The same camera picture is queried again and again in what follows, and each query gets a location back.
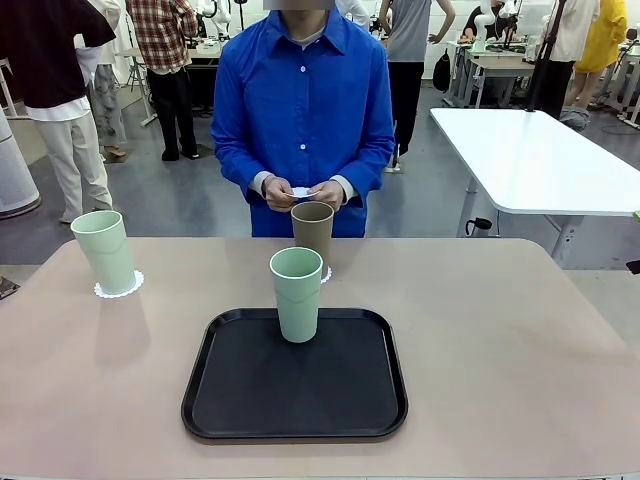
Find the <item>person's left hand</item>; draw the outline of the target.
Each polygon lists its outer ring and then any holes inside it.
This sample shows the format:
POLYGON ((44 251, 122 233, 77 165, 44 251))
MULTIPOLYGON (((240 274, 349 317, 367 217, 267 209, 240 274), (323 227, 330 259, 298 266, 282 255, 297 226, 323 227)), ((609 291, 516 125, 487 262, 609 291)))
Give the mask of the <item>person's left hand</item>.
POLYGON ((308 193, 312 199, 326 203, 334 211, 338 211, 345 199, 345 192, 340 183, 336 180, 328 180, 312 187, 308 193))

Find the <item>brown tall cup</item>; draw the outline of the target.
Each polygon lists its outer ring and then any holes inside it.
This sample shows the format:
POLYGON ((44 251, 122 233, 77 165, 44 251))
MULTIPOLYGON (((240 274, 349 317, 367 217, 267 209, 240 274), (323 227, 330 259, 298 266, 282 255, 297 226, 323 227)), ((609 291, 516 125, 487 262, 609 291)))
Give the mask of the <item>brown tall cup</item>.
POLYGON ((318 201, 302 202, 291 210, 295 245, 316 251, 323 260, 321 278, 330 266, 334 210, 318 201))

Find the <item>light green tall cup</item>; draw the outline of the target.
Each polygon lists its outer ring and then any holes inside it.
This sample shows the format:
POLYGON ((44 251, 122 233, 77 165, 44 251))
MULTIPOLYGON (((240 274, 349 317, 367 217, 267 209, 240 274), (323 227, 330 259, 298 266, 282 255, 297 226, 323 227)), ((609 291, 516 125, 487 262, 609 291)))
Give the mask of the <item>light green tall cup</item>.
POLYGON ((282 336, 291 343, 311 340, 317 331, 323 259, 305 247, 276 252, 269 262, 282 336))
POLYGON ((71 231, 103 294, 119 296, 135 287, 133 256, 119 212, 100 210, 84 214, 71 223, 71 231))

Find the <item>person's left forearm blue sleeve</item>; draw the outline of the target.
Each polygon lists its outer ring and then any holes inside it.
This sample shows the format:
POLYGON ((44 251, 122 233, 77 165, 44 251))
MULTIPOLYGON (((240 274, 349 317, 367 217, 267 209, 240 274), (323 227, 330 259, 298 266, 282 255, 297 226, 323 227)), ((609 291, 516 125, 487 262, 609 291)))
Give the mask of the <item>person's left forearm blue sleeve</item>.
POLYGON ((343 190, 342 204, 347 204, 358 196, 366 198, 370 191, 380 188, 381 176, 393 149, 393 141, 365 144, 353 159, 331 177, 343 190))

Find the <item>person's right forearm blue sleeve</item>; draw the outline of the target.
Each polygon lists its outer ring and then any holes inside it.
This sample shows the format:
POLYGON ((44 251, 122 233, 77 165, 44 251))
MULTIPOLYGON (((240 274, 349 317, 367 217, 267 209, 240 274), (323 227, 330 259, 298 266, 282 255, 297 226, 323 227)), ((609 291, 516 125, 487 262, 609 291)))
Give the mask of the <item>person's right forearm blue sleeve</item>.
POLYGON ((264 202, 263 184, 272 176, 242 141, 215 142, 215 154, 221 164, 222 175, 236 184, 246 202, 254 205, 264 202))

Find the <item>person in blue shirt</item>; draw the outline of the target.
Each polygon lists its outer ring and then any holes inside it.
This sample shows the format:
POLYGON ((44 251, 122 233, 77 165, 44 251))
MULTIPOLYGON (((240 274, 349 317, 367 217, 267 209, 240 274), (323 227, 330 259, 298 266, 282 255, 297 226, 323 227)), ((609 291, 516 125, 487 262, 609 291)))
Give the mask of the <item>person in blue shirt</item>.
MULTIPOLYGON (((291 188, 331 180, 365 144, 394 142, 385 49, 335 0, 273 0, 222 49, 211 134, 246 143, 291 188)), ((367 197, 334 211, 335 237, 364 235, 367 197)), ((291 211, 249 208, 254 236, 292 235, 291 211)))

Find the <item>bystander in grey shirt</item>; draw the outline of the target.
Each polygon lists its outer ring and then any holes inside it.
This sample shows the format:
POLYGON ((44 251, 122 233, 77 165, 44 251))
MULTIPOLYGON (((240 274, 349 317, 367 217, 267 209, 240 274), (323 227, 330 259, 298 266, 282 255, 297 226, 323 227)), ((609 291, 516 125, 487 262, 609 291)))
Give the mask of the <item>bystander in grey shirt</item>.
POLYGON ((386 51, 391 88, 395 147, 388 173, 401 170, 399 158, 409 150, 420 96, 428 43, 437 44, 456 17, 451 0, 383 0, 378 20, 387 35, 386 51), (431 4, 445 15, 438 33, 429 32, 431 4))

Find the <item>bystander in plaid shirt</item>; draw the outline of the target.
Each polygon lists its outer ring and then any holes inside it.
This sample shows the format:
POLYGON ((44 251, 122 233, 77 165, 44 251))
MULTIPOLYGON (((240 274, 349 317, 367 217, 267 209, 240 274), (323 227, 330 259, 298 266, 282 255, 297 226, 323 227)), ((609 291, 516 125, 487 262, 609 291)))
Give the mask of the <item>bystander in plaid shirt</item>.
POLYGON ((194 133, 186 39, 198 33, 188 0, 125 0, 160 123, 164 162, 200 157, 194 133))

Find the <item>black plastic serving tray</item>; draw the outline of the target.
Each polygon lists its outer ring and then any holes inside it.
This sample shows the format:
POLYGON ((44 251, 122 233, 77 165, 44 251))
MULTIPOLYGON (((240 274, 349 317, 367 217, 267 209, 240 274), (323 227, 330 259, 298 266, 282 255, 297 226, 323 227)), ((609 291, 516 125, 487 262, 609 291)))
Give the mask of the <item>black plastic serving tray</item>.
POLYGON ((322 308, 309 341, 281 335, 274 308, 207 326, 181 406, 214 442, 360 441, 395 433, 409 410, 391 325, 362 308, 322 308))

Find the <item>grey background desk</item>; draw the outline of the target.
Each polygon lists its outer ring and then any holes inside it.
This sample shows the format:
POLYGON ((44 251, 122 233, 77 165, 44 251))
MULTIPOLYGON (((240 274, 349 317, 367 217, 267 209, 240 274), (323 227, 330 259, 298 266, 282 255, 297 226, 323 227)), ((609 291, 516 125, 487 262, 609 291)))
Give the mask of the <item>grey background desk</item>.
POLYGON ((480 108, 486 82, 490 79, 503 80, 498 92, 497 105, 506 108, 511 103, 514 87, 518 80, 529 78, 534 66, 524 60, 520 53, 507 51, 471 51, 470 44, 449 41, 447 52, 451 54, 451 81, 443 95, 443 103, 448 107, 480 108))

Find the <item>black tripod pole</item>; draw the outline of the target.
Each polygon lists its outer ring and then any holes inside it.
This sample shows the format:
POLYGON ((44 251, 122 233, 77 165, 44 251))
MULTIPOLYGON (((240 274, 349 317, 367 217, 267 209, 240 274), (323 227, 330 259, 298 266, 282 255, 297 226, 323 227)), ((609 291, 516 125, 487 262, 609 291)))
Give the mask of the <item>black tripod pole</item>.
POLYGON ((525 108, 527 112, 533 112, 536 109, 536 104, 542 87, 542 80, 544 79, 548 69, 566 2, 567 0, 557 0, 557 7, 554 9, 550 17, 550 20, 552 21, 551 27, 550 30, 544 34, 544 40, 537 56, 534 73, 532 75, 532 85, 528 90, 525 108))

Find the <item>white cylindrical air purifier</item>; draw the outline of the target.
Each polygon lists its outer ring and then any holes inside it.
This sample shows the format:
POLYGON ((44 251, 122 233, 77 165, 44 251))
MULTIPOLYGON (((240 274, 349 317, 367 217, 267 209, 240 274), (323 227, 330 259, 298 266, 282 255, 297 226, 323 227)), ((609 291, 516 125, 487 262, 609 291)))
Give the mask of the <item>white cylindrical air purifier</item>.
POLYGON ((40 206, 41 196, 0 107, 0 220, 40 206))

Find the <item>bystander in black shirt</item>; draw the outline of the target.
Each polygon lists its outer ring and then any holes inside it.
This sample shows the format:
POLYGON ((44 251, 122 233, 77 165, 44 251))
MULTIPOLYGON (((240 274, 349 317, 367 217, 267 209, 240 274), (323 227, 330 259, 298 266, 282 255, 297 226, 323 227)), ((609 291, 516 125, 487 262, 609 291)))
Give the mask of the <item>bystander in black shirt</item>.
POLYGON ((0 59, 44 141, 64 195, 63 224, 84 214, 83 183, 96 209, 113 208, 86 92, 102 47, 114 39, 89 0, 0 0, 0 59))

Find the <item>bystander in white shirt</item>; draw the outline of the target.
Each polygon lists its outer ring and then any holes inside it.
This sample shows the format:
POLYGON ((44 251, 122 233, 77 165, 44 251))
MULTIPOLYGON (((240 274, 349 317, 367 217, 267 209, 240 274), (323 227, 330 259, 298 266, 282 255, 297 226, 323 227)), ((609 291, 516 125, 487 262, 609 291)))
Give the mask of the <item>bystander in white shirt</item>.
MULTIPOLYGON (((600 0, 567 0, 535 110, 559 119, 573 67, 582 58, 589 29, 599 14, 600 0)), ((551 15, 544 23, 539 51, 544 34, 550 30, 551 15)))

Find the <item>bystander in yellow coat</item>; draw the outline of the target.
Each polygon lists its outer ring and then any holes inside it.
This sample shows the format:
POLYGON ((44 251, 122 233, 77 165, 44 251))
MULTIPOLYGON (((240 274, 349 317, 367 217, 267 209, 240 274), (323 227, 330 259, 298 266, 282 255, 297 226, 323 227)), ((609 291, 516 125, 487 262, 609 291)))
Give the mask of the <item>bystander in yellow coat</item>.
POLYGON ((627 28, 625 0, 600 0, 600 15, 590 27, 583 56, 575 65, 574 82, 565 97, 566 107, 588 107, 602 73, 618 58, 619 44, 626 38, 627 28))

